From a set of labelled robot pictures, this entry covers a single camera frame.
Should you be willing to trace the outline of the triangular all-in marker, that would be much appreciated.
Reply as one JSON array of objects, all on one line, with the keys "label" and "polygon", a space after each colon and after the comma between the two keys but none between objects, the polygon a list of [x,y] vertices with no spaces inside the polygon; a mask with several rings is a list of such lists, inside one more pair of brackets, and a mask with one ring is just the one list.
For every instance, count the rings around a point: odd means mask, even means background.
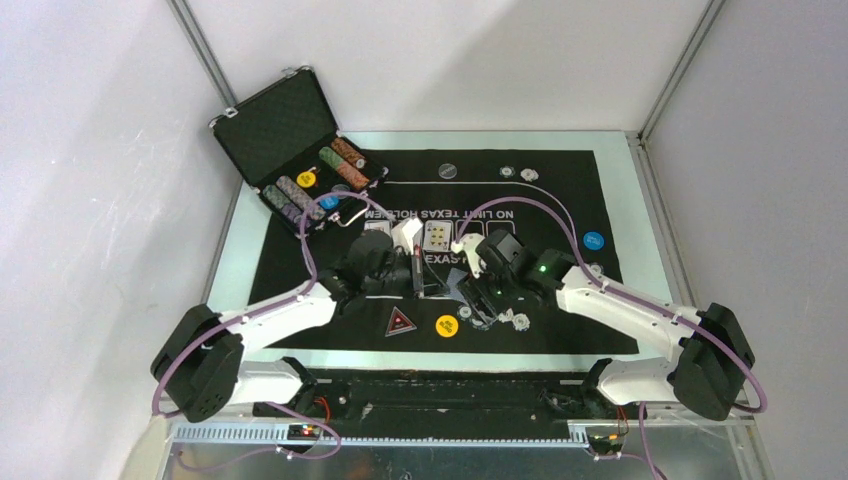
[{"label": "triangular all-in marker", "polygon": [[416,329],[417,325],[398,307],[394,307],[386,327],[385,337],[409,333]]}]

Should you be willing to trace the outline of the white blue chip front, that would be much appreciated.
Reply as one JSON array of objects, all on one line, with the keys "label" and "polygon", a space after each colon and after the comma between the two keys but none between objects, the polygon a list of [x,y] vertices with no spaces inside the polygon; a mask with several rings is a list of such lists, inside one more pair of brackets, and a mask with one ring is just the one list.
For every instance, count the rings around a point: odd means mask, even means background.
[{"label": "white blue chip front", "polygon": [[529,317],[525,314],[517,314],[512,319],[513,327],[516,331],[523,332],[530,328]]},{"label": "white blue chip front", "polygon": [[501,323],[511,323],[513,321],[513,313],[511,310],[508,310],[507,312],[499,314],[497,319]]}]

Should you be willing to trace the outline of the white blue chip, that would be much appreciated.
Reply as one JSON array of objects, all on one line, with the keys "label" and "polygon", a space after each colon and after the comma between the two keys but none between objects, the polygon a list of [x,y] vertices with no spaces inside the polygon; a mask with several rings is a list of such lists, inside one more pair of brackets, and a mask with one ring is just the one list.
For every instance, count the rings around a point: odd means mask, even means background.
[{"label": "white blue chip", "polygon": [[501,323],[511,323],[513,321],[513,313],[511,310],[508,310],[507,312],[499,314],[497,319]]},{"label": "white blue chip", "polygon": [[517,314],[512,319],[513,327],[516,331],[523,332],[530,328],[529,317],[525,314]]},{"label": "white blue chip", "polygon": [[526,182],[535,182],[539,178],[539,173],[531,168],[525,168],[520,172],[521,178]]}]

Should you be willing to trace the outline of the yellow big blind button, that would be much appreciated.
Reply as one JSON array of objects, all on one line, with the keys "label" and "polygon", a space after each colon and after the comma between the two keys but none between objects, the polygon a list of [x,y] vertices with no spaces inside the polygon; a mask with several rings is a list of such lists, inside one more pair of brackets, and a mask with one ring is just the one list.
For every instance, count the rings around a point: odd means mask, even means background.
[{"label": "yellow big blind button", "polygon": [[458,333],[459,321],[452,315],[441,315],[435,322],[435,330],[442,338],[451,338]]}]

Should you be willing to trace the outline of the blue small blind button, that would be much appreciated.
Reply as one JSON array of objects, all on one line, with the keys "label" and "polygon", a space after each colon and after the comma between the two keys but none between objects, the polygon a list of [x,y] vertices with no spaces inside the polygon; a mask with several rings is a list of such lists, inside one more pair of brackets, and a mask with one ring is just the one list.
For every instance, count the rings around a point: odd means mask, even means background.
[{"label": "blue small blind button", "polygon": [[591,251],[600,251],[606,245],[605,237],[597,231],[588,231],[583,235],[583,245]]}]

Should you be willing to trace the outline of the white blue chip back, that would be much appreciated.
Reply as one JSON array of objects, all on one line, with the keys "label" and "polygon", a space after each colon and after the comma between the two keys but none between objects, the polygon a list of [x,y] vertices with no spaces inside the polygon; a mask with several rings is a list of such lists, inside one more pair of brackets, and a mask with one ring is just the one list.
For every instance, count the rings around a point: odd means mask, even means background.
[{"label": "white blue chip back", "polygon": [[539,178],[539,173],[531,168],[525,168],[520,172],[521,178],[526,182],[535,182]]}]

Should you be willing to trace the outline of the grey white poker chip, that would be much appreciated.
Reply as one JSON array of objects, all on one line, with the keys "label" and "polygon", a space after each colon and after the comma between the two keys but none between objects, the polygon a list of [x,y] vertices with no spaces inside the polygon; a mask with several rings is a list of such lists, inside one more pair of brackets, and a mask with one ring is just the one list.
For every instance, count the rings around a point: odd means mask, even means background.
[{"label": "grey white poker chip", "polygon": [[499,169],[499,174],[501,177],[509,179],[515,175],[515,169],[512,166],[502,166]]}]

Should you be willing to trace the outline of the black dealer button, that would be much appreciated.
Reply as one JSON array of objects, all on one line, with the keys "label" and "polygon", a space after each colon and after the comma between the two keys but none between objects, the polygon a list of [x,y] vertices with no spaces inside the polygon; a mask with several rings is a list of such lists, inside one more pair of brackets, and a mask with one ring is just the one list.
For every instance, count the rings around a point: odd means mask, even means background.
[{"label": "black dealer button", "polygon": [[443,180],[452,180],[457,176],[458,169],[452,163],[444,163],[438,167],[437,173]]}]

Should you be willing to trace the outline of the blue playing card deck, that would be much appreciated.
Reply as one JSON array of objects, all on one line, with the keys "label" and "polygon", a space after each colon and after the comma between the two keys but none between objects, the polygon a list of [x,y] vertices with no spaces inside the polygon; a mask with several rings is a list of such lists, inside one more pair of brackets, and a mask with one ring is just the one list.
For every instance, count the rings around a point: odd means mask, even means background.
[{"label": "blue playing card deck", "polygon": [[459,269],[456,269],[456,268],[450,269],[448,276],[447,276],[447,280],[446,280],[446,284],[448,286],[448,293],[446,294],[446,296],[448,298],[451,298],[453,300],[460,301],[460,302],[464,301],[465,297],[460,292],[459,283],[467,275],[468,275],[468,273],[466,271],[459,270]]}]

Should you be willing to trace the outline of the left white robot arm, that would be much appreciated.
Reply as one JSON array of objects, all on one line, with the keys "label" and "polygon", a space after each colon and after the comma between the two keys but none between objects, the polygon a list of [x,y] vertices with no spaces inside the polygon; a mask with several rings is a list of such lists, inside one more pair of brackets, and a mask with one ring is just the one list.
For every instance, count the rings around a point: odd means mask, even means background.
[{"label": "left white robot arm", "polygon": [[367,230],[338,260],[288,292],[240,310],[214,312],[205,304],[187,310],[151,363],[157,382],[152,410],[161,414],[160,399],[168,395],[173,413],[192,423],[231,404],[258,402],[304,416],[316,403],[308,370],[292,357],[265,364],[249,355],[323,327],[369,296],[422,299],[449,291],[417,245]]}]

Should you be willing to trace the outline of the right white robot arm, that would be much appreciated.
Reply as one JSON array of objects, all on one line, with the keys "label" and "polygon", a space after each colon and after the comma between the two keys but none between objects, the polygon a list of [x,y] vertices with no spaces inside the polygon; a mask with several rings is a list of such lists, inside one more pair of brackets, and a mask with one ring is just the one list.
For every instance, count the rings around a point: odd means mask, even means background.
[{"label": "right white robot arm", "polygon": [[735,313],[667,303],[591,270],[570,254],[535,254],[516,236],[497,230],[465,234],[451,245],[470,272],[457,289],[479,319],[517,313],[527,302],[598,322],[657,352],[642,360],[597,361],[581,392],[585,411],[606,418],[620,406],[677,402],[693,413],[723,421],[755,363]]}]

